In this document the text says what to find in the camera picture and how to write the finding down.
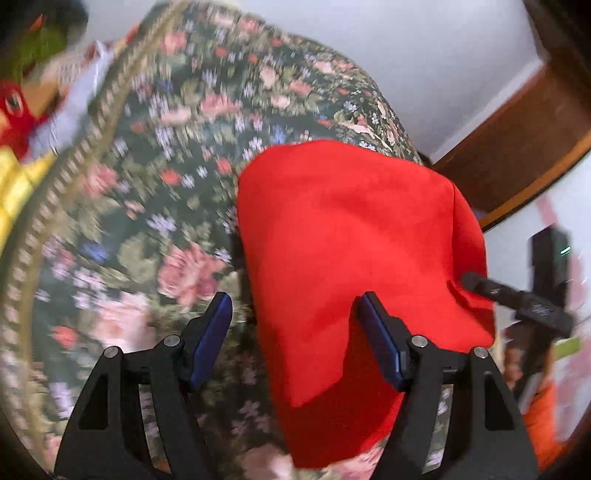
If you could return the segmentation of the orange sleeve forearm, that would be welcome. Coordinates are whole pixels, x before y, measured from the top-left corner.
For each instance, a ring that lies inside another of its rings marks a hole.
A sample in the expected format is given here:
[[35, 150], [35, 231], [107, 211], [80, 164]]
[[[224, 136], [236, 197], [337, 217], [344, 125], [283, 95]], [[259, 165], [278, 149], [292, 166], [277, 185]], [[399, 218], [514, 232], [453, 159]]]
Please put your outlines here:
[[546, 380], [523, 415], [541, 471], [547, 470], [564, 450], [563, 443], [557, 437], [556, 404], [555, 382]]

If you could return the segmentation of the person's right hand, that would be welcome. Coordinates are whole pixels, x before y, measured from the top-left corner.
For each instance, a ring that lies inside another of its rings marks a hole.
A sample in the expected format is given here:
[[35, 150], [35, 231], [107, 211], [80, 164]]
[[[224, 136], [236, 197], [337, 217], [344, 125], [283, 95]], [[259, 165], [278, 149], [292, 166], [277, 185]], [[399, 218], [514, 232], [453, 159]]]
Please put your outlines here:
[[[503, 377], [510, 390], [513, 390], [515, 388], [517, 382], [523, 376], [523, 355], [524, 350], [521, 347], [519, 347], [514, 341], [508, 342], [506, 344]], [[551, 383], [550, 377], [554, 361], [554, 348], [550, 347], [547, 351], [546, 359], [544, 361], [543, 376], [538, 387], [539, 392], [543, 391]]]

